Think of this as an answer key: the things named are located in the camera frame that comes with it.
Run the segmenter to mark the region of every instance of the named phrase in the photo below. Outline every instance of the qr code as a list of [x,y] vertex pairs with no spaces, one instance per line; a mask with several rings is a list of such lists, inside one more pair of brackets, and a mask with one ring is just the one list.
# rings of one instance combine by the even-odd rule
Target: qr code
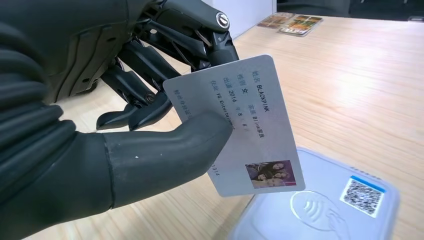
[[375,218],[383,195],[383,192],[350,178],[340,200]]

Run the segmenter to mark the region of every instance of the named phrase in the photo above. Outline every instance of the white card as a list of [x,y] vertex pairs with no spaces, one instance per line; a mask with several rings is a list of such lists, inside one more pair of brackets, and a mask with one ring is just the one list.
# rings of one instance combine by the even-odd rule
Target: white card
[[223,197],[305,189],[295,139],[269,55],[166,80],[181,121],[212,111],[234,130],[207,172]]

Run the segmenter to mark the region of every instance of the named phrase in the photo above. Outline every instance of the robotic hand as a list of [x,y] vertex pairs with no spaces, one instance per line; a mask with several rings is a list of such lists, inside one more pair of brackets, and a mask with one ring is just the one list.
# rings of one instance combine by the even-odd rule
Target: robotic hand
[[[197,71],[238,59],[225,14],[201,0],[5,0],[0,3],[0,239],[99,214],[204,174],[231,135],[204,113],[171,132],[132,131],[172,107],[177,77],[151,46]],[[121,61],[148,84],[125,72]],[[126,102],[81,133],[49,105],[103,80]]]

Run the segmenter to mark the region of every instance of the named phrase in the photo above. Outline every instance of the wooden surface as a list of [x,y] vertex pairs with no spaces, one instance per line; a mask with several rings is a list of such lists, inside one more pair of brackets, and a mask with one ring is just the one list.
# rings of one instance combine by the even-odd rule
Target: wooden surface
[[[423,39],[424,23],[326,17],[304,38],[254,27],[235,41],[242,59],[273,56],[298,146],[381,177],[400,190],[396,240],[424,239]],[[181,73],[189,69],[174,66]],[[73,119],[80,131],[93,132],[100,114],[122,110],[125,104],[101,84],[60,105],[63,118]],[[170,131],[180,123],[172,110],[144,130]],[[221,198],[204,175],[31,239],[223,240],[250,198]]]

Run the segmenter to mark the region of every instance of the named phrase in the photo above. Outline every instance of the photo on card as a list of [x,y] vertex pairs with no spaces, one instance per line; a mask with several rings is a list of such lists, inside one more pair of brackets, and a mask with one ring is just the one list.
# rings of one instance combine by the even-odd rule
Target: photo on card
[[296,186],[290,160],[251,163],[245,167],[255,189]]

